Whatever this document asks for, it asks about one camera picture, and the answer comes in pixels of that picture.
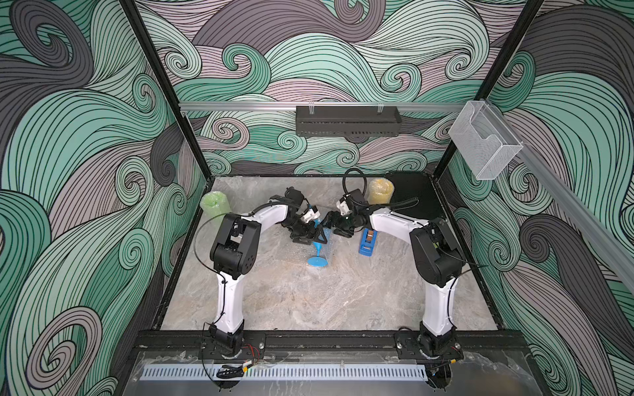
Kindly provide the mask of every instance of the wave-patterned wallpaper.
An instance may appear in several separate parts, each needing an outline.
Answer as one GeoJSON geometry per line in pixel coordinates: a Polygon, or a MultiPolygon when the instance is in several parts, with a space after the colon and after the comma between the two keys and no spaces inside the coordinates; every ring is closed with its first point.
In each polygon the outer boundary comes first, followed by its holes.
{"type": "Polygon", "coordinates": [[[0,2],[0,383],[112,394],[204,180],[118,0],[0,2]]]}
{"type": "MultiPolygon", "coordinates": [[[[137,0],[181,101],[473,99],[524,6],[477,0],[137,0]]],[[[432,170],[454,115],[404,135],[297,137],[293,113],[193,112],[216,174],[432,170]]]]}
{"type": "MultiPolygon", "coordinates": [[[[634,254],[634,3],[555,3],[491,100],[634,254]]],[[[634,297],[530,170],[514,160],[475,181],[457,155],[443,184],[505,324],[524,332],[553,394],[633,394],[634,297]]]]}

